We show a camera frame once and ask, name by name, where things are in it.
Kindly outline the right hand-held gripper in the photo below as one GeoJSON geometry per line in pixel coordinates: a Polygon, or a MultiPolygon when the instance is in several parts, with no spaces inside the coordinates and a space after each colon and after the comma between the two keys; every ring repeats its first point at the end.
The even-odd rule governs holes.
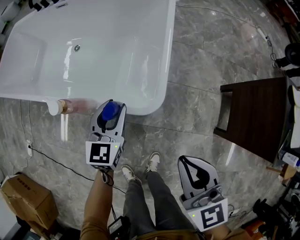
{"type": "Polygon", "coordinates": [[[182,155],[178,169],[184,194],[180,202],[197,229],[204,232],[226,223],[228,199],[222,196],[215,167],[201,158],[182,155]]]}

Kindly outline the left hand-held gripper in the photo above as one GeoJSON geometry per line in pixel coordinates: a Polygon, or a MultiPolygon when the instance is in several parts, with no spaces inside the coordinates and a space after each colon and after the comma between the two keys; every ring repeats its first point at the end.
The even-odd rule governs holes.
{"type": "Polygon", "coordinates": [[[90,139],[86,141],[86,163],[99,170],[115,170],[123,152],[123,130],[127,107],[125,104],[104,102],[92,115],[90,121],[90,139]],[[106,122],[100,121],[106,106],[106,122]]]}

